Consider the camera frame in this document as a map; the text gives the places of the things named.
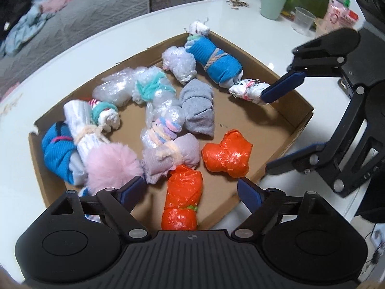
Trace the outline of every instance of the white table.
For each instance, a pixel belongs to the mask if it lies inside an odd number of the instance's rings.
[[[74,89],[116,63],[165,39],[184,32],[197,19],[209,18],[211,29],[283,75],[292,61],[291,50],[309,40],[294,32],[283,18],[271,21],[259,14],[260,0],[244,0],[249,8],[231,9],[225,0],[206,0],[147,14],[105,30],[68,49],[25,80],[0,104],[0,263],[23,280],[14,248],[18,237],[45,210],[28,144],[34,121]],[[314,116],[292,149],[327,141],[340,121],[348,97],[336,79],[306,79],[298,91],[314,106]],[[288,195],[319,192],[345,218],[354,216],[365,187],[339,198],[316,174],[291,172],[266,177],[263,188],[276,187]],[[244,206],[222,221],[234,227],[247,216]]]

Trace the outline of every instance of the cardboard box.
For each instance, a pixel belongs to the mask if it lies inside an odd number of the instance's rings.
[[[279,78],[257,59],[224,38],[215,33],[210,33],[209,37],[218,48],[239,60],[243,67],[244,79],[261,79],[273,83]],[[186,38],[187,34],[170,38],[101,73],[72,92],[35,122],[38,134],[31,133],[29,141],[36,177],[47,206],[66,190],[66,184],[46,168],[40,144],[47,129],[56,121],[64,120],[63,105],[72,99],[91,97],[94,87],[102,83],[103,77],[125,67],[153,65],[161,67],[163,51],[170,46],[183,46]],[[290,92],[278,102],[261,107],[230,96],[226,89],[220,88],[209,79],[201,66],[197,66],[197,71],[199,80],[213,86],[215,111],[215,137],[211,141],[197,136],[200,147],[202,148],[207,142],[218,143],[227,131],[238,129],[254,145],[247,177],[254,182],[258,181],[264,175],[265,164],[281,156],[301,133],[312,117],[313,108],[297,92]],[[168,76],[179,93],[181,84],[171,73],[168,73]],[[109,138],[113,142],[127,144],[141,159],[140,132],[145,127],[145,105],[139,106],[130,102],[120,109],[119,113],[121,127],[110,134]],[[236,192],[237,182],[225,173],[208,172],[202,160],[198,170],[202,172],[204,180],[203,195],[197,212],[199,228],[209,229],[239,202]],[[149,186],[143,201],[132,211],[133,216],[151,231],[160,229],[166,191],[167,179],[163,178],[157,184]]]

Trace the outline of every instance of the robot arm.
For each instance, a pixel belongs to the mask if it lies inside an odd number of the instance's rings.
[[[222,230],[151,233],[130,214],[134,205],[126,200],[143,182],[137,177],[96,196],[78,197],[69,190],[59,197],[17,241],[15,255],[26,284],[36,289],[251,289],[268,288],[259,284],[273,279],[274,288],[357,287],[366,243],[315,192],[287,197],[241,178],[238,195],[252,214],[231,236]],[[99,215],[104,225],[85,214]],[[298,216],[281,223],[284,215]]]
[[[265,102],[273,102],[303,83],[305,77],[343,77],[350,92],[351,101],[330,141],[314,144],[287,155],[266,166],[267,174],[278,175],[290,170],[305,174],[316,171],[334,192],[342,197],[356,190],[370,179],[385,161],[385,121],[382,105],[385,101],[385,82],[382,77],[357,80],[363,66],[358,57],[370,57],[367,51],[366,30],[357,32],[340,29],[312,40],[294,49],[290,70],[280,80],[262,92]],[[339,164],[346,155],[363,121],[368,125],[358,146],[343,170]],[[378,154],[364,164],[369,151]]]

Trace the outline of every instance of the orange plastic bag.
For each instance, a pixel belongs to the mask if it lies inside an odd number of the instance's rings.
[[[210,172],[227,172],[231,177],[246,176],[253,145],[238,130],[228,131],[219,144],[206,143],[202,158]]]
[[[168,208],[162,216],[162,230],[196,230],[196,213],[190,208]]]
[[[186,165],[171,171],[162,216],[163,230],[196,230],[196,209],[202,195],[201,172]]]

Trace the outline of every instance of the pink cloth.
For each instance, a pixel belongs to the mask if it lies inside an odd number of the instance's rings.
[[[169,151],[167,143],[175,143],[182,158],[181,162],[176,162],[172,151]],[[177,165],[184,164],[190,168],[195,168],[199,164],[201,153],[199,142],[192,134],[176,138],[174,141],[167,141],[164,145],[157,148],[143,150],[142,166],[144,175],[148,183],[155,184],[162,176],[166,176],[169,170],[175,170]]]
[[[56,13],[71,0],[47,0],[41,4],[42,13]]]

